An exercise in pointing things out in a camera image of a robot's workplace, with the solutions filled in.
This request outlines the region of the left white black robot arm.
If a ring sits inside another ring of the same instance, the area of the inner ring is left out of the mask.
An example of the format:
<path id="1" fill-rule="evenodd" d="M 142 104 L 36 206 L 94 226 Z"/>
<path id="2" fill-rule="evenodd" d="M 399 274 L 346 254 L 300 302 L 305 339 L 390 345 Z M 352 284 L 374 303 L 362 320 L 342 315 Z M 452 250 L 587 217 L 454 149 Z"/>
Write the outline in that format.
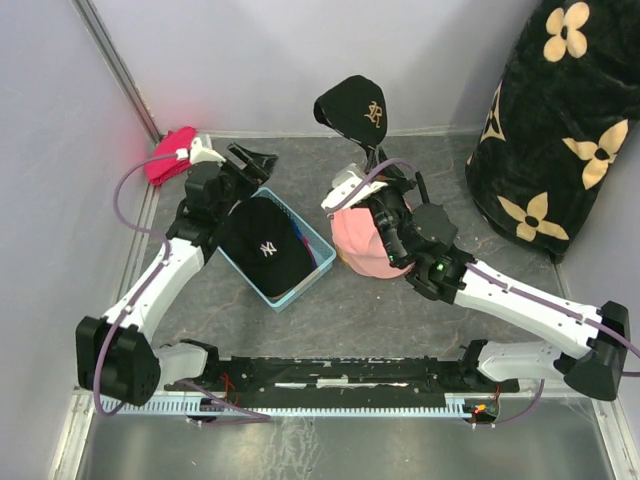
<path id="1" fill-rule="evenodd" d="M 125 226 L 157 238 L 161 249 L 134 285 L 97 318 L 84 317 L 75 330 L 78 384 L 119 406 L 145 405 L 167 385 L 189 380 L 209 390 L 221 378 L 216 348 L 184 340 L 153 348 L 157 327 L 187 283 L 208 263 L 228 232 L 232 208 L 270 179 L 279 158 L 231 143 L 222 155 L 195 138 L 190 147 L 166 154 L 187 169 L 185 196 L 167 232 Z"/>

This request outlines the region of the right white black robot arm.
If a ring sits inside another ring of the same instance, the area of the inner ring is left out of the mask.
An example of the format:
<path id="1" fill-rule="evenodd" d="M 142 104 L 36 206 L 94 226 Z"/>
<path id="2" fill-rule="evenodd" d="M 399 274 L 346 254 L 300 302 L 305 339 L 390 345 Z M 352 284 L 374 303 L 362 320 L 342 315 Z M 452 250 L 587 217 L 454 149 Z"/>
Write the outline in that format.
<path id="1" fill-rule="evenodd" d="M 389 264 L 406 270 L 414 290 L 487 313 L 535 336 L 535 342 L 480 341 L 458 368 L 467 389 L 481 391 L 511 379 L 558 379 L 587 397 L 613 401 L 628 376 L 629 313 L 614 301 L 601 306 L 573 302 L 514 280 L 458 248 L 457 227 L 430 201 L 420 174 L 407 178 L 402 159 L 381 147 L 366 153 L 365 183 L 380 186 L 360 201 L 372 215 Z"/>

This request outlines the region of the pink cap with R logo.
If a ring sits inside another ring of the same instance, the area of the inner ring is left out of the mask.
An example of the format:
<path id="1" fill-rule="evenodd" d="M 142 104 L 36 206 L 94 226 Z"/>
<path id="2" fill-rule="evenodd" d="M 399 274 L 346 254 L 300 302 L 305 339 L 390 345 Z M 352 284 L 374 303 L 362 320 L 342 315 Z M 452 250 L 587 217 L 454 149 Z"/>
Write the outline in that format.
<path id="1" fill-rule="evenodd" d="M 413 267 L 392 267 L 379 232 L 368 208 L 351 208 L 335 212 L 330 219 L 334 248 L 349 258 L 354 272 L 364 277 L 393 279 Z"/>

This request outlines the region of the black cap gold R logo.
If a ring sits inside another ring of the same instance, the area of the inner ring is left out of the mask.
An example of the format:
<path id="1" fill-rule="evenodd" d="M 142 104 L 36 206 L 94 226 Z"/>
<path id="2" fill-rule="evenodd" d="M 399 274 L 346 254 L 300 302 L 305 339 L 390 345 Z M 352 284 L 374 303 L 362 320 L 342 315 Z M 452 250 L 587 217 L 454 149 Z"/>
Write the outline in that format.
<path id="1" fill-rule="evenodd" d="M 352 75 L 314 102 L 315 120 L 363 149 L 375 149 L 387 134 L 388 118 L 380 86 L 363 75 Z"/>

